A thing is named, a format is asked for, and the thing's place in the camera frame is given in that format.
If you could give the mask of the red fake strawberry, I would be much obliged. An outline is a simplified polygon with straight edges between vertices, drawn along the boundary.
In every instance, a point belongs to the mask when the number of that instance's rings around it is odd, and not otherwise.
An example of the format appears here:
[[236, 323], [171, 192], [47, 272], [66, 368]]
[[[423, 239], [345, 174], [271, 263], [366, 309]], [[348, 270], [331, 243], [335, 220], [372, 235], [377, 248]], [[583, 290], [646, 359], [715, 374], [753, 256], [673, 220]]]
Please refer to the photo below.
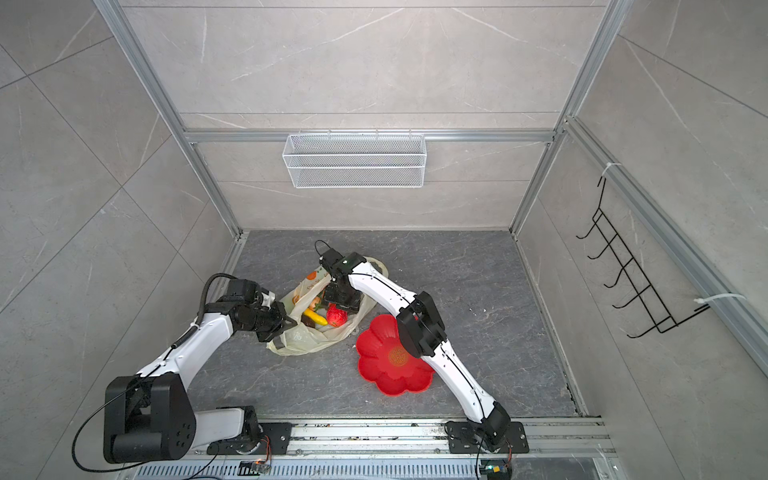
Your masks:
[[326, 320], [331, 327], [338, 328], [347, 323], [348, 313], [335, 304], [329, 304], [326, 312]]

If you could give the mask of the yellow plastic bag fruit print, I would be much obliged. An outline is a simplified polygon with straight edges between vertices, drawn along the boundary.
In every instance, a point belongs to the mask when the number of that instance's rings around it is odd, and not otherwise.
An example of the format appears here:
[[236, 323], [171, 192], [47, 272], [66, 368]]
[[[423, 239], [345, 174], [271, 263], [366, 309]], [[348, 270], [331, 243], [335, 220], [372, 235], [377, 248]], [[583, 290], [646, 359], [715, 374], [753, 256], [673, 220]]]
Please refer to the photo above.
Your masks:
[[307, 308], [312, 308], [324, 318], [327, 317], [326, 309], [318, 303], [330, 282], [329, 274], [322, 267], [317, 267], [281, 299], [286, 314], [297, 324], [270, 340], [267, 343], [269, 351], [283, 357], [316, 353], [356, 333], [360, 323], [377, 305], [377, 302], [367, 295], [362, 296], [358, 312], [350, 313], [343, 325], [317, 325], [310, 318], [306, 322], [302, 321]]

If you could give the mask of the red flower shaped plate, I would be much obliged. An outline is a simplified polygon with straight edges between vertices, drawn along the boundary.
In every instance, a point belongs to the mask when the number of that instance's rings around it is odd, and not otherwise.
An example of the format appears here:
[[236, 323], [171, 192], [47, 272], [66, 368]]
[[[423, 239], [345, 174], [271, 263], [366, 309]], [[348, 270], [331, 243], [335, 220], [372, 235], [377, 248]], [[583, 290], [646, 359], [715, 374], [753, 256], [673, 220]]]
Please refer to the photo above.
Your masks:
[[392, 315], [375, 317], [358, 337], [355, 347], [359, 374], [386, 396], [421, 393], [432, 384], [434, 370], [405, 350]]

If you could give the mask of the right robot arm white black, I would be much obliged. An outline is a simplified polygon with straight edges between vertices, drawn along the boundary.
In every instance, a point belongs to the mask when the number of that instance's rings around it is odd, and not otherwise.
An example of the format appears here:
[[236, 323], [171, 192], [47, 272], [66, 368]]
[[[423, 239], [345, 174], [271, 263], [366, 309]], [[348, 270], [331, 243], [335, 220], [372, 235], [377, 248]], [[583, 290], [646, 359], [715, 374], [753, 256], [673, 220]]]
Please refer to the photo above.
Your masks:
[[496, 451], [506, 443], [509, 414], [458, 358], [427, 292], [414, 293], [397, 285], [356, 252], [344, 256], [330, 248], [319, 255], [319, 262], [332, 280], [362, 292], [395, 316], [405, 351], [435, 369], [487, 450]]

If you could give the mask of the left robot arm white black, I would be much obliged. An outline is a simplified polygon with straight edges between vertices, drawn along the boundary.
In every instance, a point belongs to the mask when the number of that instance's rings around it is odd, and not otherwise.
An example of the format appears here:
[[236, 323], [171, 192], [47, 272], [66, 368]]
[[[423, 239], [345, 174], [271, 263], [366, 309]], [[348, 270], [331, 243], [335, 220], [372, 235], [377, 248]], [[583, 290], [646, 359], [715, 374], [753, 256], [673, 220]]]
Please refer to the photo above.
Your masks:
[[187, 388], [212, 354], [239, 331], [269, 342], [296, 326], [271, 294], [225, 295], [201, 301], [189, 328], [159, 358], [131, 376], [115, 378], [99, 407], [103, 457], [110, 472], [179, 460], [198, 447], [217, 455], [268, 451], [252, 406], [196, 411]]

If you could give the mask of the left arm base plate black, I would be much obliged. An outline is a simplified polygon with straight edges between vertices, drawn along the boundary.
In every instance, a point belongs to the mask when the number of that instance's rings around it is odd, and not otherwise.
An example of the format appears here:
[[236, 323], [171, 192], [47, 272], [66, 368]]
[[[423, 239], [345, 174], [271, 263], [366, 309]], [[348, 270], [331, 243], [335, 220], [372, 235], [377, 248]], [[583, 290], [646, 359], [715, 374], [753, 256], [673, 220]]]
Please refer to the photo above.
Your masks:
[[255, 429], [246, 428], [237, 437], [219, 440], [207, 446], [208, 455], [285, 455], [288, 450], [292, 424], [288, 422], [260, 423]]

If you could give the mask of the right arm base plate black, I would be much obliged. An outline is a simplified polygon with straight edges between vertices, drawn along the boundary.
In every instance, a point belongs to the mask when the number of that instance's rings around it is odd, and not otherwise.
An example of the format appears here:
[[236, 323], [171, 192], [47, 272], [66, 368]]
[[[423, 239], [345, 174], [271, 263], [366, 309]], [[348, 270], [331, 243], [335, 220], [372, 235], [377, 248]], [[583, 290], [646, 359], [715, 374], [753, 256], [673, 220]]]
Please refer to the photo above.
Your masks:
[[452, 454], [489, 453], [527, 454], [530, 447], [521, 422], [511, 422], [503, 435], [493, 436], [473, 422], [448, 421], [444, 425]]

